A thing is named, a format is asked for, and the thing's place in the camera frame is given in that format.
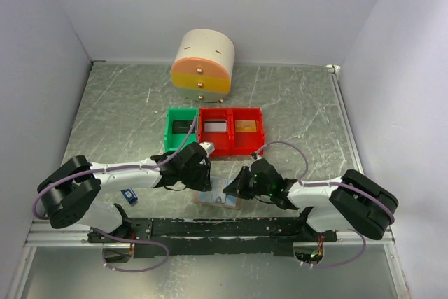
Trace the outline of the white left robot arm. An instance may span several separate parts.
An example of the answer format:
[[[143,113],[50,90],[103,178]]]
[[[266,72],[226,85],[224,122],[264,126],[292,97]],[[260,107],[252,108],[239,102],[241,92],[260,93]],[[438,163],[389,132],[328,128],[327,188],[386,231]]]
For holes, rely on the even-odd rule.
[[[193,142],[182,149],[123,164],[90,163],[83,155],[67,161],[37,188],[37,201],[52,228],[75,223],[98,228],[114,242],[125,241],[131,225],[119,204],[99,196],[108,191],[168,188],[177,183],[196,191],[211,190],[210,142]]]

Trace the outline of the middle red plastic bin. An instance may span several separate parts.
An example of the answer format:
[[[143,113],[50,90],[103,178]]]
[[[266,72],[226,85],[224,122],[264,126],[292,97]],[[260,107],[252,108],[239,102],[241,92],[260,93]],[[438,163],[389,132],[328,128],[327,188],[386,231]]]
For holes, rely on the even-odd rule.
[[[230,109],[227,108],[200,108],[199,109],[199,140],[211,142],[215,146],[214,156],[229,155],[232,150],[232,128],[230,127]],[[208,133],[204,131],[206,120],[226,120],[226,133]]]

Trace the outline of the aluminium frame rail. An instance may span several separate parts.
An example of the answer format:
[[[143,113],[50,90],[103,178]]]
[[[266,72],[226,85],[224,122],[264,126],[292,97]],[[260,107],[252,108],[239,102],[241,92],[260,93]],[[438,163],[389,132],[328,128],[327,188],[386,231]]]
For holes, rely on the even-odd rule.
[[[88,233],[90,227],[86,225],[70,225],[63,229],[54,229],[51,227],[49,221],[35,220],[31,224],[27,238],[25,240],[26,246],[89,246]],[[354,232],[345,230],[336,232],[336,241],[330,242],[325,239],[328,244],[358,244],[361,243],[361,238]]]

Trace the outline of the gold credit card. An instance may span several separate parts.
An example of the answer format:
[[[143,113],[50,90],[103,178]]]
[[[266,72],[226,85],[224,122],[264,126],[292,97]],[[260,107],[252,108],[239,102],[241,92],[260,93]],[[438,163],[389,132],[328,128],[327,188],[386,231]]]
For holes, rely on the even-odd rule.
[[[258,122],[256,120],[236,120],[234,130],[236,132],[257,132]]]

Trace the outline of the green plastic bin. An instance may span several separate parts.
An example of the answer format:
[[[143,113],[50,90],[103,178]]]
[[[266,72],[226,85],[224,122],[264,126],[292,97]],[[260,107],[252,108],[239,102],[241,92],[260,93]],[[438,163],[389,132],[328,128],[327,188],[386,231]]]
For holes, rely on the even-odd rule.
[[[175,151],[185,139],[198,108],[168,108],[164,132],[164,149]]]

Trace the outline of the tan leather card holder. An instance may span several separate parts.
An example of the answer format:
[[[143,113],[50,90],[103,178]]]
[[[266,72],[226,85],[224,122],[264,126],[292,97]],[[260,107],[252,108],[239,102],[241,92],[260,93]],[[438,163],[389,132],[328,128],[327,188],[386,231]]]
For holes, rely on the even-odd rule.
[[[228,209],[240,208],[240,199],[223,192],[224,188],[230,185],[231,182],[229,179],[211,177],[211,191],[197,191],[194,203]]]

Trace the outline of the right red plastic bin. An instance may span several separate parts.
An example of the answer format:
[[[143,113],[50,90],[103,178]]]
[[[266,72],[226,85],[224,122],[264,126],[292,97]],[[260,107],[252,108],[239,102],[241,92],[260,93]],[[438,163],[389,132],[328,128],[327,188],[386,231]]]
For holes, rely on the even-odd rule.
[[[234,107],[230,110],[234,128],[232,154],[250,155],[265,143],[262,110],[249,107]]]

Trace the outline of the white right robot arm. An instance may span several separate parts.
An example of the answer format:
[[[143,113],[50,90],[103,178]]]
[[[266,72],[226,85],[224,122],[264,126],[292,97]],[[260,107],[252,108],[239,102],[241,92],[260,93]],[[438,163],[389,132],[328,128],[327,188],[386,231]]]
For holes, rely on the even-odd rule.
[[[243,167],[223,192],[244,200],[266,196],[283,210],[308,209],[297,224],[298,236],[308,242],[329,230],[355,230],[381,240],[399,205],[395,195],[357,170],[326,181],[299,181],[283,178],[263,158]]]

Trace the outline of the silver card with crest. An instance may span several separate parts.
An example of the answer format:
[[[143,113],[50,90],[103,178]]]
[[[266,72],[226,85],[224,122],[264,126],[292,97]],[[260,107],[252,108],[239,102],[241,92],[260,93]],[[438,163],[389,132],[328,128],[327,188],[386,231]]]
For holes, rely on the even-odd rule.
[[[208,133],[226,133],[228,124],[226,120],[206,120],[204,122],[204,131]]]

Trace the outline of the black credit card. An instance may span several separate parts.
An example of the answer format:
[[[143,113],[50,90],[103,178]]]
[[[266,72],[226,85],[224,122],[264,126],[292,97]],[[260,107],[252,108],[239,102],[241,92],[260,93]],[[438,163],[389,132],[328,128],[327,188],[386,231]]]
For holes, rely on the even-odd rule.
[[[193,120],[174,120],[171,131],[173,134],[187,134],[193,125]]]

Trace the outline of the red plastic bin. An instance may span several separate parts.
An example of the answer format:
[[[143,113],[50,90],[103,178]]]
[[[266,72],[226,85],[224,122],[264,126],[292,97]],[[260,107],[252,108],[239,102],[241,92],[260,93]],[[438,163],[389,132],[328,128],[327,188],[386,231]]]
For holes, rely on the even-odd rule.
[[[234,128],[232,154],[250,155],[265,143],[262,110],[249,107],[234,107],[230,110]]]
[[[199,140],[211,142],[215,146],[214,156],[229,155],[232,150],[232,128],[230,127],[230,109],[227,108],[200,108],[199,109]],[[226,120],[226,133],[208,133],[204,131],[206,120]]]

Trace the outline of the round cream drawer cabinet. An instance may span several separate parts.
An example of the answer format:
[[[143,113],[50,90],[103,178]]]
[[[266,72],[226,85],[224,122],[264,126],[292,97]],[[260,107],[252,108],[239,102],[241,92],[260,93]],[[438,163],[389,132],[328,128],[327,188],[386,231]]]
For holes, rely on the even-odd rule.
[[[187,32],[171,66],[171,82],[184,99],[222,102],[230,93],[235,61],[233,42],[212,29]]]

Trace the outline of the blue black lighter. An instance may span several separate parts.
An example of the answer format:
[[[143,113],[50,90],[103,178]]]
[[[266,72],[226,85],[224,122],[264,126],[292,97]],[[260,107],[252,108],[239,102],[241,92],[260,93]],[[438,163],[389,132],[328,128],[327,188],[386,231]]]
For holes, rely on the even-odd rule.
[[[130,205],[138,201],[137,194],[132,189],[121,190],[121,193]]]

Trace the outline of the silver VIP card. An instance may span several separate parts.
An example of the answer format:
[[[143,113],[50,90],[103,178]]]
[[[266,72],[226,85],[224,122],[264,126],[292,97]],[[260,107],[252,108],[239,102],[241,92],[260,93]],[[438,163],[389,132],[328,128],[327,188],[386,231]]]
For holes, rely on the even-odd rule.
[[[211,179],[211,201],[217,204],[226,203],[227,195],[223,192],[223,189],[229,184],[227,179],[212,178]]]

